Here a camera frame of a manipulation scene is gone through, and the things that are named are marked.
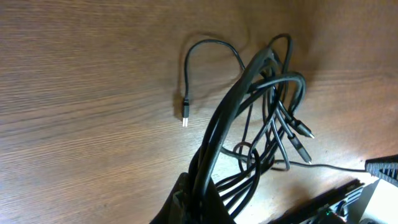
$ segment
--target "cable connector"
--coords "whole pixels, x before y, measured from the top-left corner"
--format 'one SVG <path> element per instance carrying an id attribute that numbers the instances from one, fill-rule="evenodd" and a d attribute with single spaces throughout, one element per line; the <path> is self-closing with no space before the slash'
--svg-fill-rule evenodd
<path id="1" fill-rule="evenodd" d="M 188 117 L 189 117 L 189 100 L 184 99 L 182 102 L 182 126 L 188 127 Z"/>
<path id="2" fill-rule="evenodd" d="M 311 164 L 311 156 L 305 150 L 304 146 L 301 144 L 300 140 L 297 138 L 296 135 L 293 135 L 292 138 L 289 138 L 290 142 L 292 143 L 293 147 L 297 150 L 298 154 L 301 156 L 301 158 L 304 160 L 304 162 Z"/>
<path id="3" fill-rule="evenodd" d="M 293 118 L 293 120 L 289 124 L 297 133 L 301 134 L 302 136 L 315 138 L 315 136 L 311 132 L 311 129 L 307 127 L 304 123 L 302 123 L 301 120 Z"/>

